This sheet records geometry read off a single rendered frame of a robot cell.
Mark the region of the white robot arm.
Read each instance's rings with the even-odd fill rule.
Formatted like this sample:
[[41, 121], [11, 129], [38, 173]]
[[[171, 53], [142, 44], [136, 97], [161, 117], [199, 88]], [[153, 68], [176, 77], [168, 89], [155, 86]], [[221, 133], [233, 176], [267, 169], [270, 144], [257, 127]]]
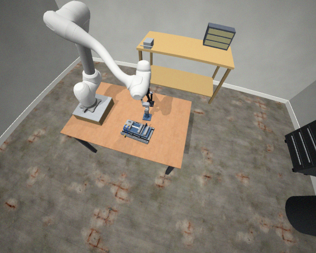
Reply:
[[130, 95], [135, 100], [143, 99], [151, 84], [151, 66], [146, 60], [137, 64], [136, 75], [125, 74], [113, 60], [106, 48], [88, 34], [90, 11], [86, 4], [71, 1], [61, 9], [44, 13], [43, 21], [46, 26], [58, 36], [76, 44], [82, 62], [82, 80], [75, 85], [73, 91], [81, 103], [82, 112], [94, 112], [101, 99], [95, 98], [102, 76], [95, 69], [91, 50], [95, 51], [114, 76], [126, 85]]

